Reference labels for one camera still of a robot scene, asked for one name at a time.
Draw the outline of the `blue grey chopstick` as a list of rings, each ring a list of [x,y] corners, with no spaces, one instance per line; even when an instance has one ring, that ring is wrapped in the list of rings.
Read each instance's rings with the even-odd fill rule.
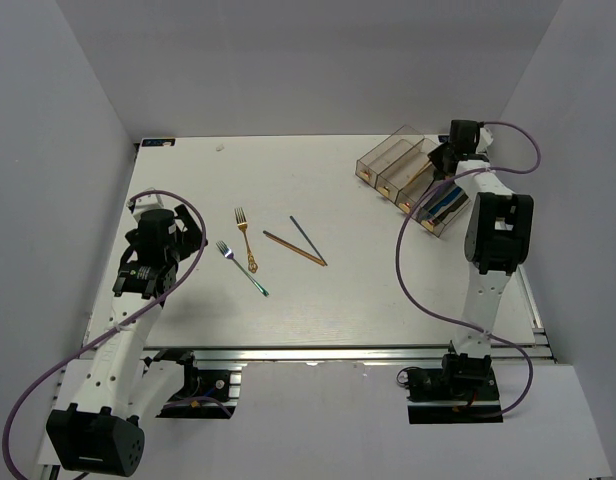
[[[294,226],[297,228],[297,230],[300,232],[300,234],[305,239],[305,241],[308,243],[308,245],[311,247],[311,249],[316,254],[316,256],[319,258],[319,260],[321,261],[322,265],[323,266],[328,266],[328,264],[327,264],[326,260],[324,259],[323,255],[319,252],[319,250],[317,249],[315,244],[309,238],[309,236],[307,235],[305,230],[302,228],[302,226],[299,224],[299,222],[296,220],[296,218],[293,215],[289,215],[289,219],[294,224]]]

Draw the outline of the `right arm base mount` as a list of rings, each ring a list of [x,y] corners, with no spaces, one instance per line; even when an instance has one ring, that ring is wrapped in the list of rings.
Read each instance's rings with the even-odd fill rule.
[[[441,368],[405,367],[396,383],[407,391],[411,425],[502,423],[500,394],[493,371],[481,385],[449,384]]]

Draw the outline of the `black knife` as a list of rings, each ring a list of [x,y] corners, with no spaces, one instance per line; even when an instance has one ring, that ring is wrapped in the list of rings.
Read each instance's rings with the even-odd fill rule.
[[[458,210],[461,210],[468,202],[468,197],[462,195],[456,198],[450,205],[444,207],[436,216],[428,215],[428,221],[432,224],[438,224],[444,221],[447,217],[452,216]]]

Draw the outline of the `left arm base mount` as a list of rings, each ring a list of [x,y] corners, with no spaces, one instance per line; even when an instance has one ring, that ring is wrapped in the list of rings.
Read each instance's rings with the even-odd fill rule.
[[[144,372],[154,363],[161,366],[164,362],[175,363],[183,369],[181,388],[169,397],[158,418],[227,420],[235,412],[230,396],[232,371],[202,367],[193,350],[181,348],[159,350],[143,362]]]

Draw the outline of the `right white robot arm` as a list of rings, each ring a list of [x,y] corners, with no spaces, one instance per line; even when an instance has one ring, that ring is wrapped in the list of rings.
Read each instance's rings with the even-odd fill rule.
[[[460,321],[466,326],[451,341],[439,374],[441,390],[460,399],[487,381],[491,341],[501,297],[529,253],[534,200],[516,194],[497,177],[486,155],[479,154],[481,125],[453,120],[446,142],[429,154],[433,165],[472,202],[464,240],[469,285]]]

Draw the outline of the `blue knife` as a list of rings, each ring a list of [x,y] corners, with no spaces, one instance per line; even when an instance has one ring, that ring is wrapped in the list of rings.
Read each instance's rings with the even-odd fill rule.
[[[429,215],[436,216],[440,210],[450,205],[456,198],[463,193],[462,189],[455,187],[452,191],[447,193],[443,198],[437,201],[432,207],[427,209]]]

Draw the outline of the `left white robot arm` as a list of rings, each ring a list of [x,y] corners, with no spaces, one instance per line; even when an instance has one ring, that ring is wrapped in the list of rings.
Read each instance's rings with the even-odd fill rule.
[[[157,366],[135,378],[149,333],[177,282],[181,261],[207,242],[180,204],[137,206],[137,225],[112,287],[106,339],[99,342],[82,385],[65,409],[53,409],[46,432],[61,466],[70,471],[130,477],[143,455],[143,424],[174,395],[193,396],[199,374],[186,365]]]

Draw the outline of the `gold chopstick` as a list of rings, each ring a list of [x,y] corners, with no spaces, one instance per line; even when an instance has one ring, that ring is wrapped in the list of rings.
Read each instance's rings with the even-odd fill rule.
[[[430,161],[426,162],[417,172],[415,172],[415,174],[408,180],[408,182],[404,185],[403,188],[406,188],[406,187],[410,186],[412,183],[414,183],[431,166],[432,166],[432,163]]]
[[[284,248],[286,248],[286,249],[288,249],[288,250],[290,250],[290,251],[292,251],[292,252],[294,252],[294,253],[296,253],[296,254],[298,254],[298,255],[300,255],[300,256],[302,256],[302,257],[304,257],[304,258],[306,258],[306,259],[308,259],[308,260],[310,260],[310,261],[320,265],[320,266],[322,266],[322,267],[325,267],[327,265],[327,263],[323,259],[321,259],[320,257],[318,257],[318,256],[316,256],[314,254],[308,253],[307,251],[305,251],[305,250],[295,246],[294,244],[292,244],[292,243],[290,243],[290,242],[280,238],[277,235],[274,235],[273,233],[271,233],[271,232],[269,232],[267,230],[263,230],[262,233],[268,239],[276,242],[277,244],[283,246]]]

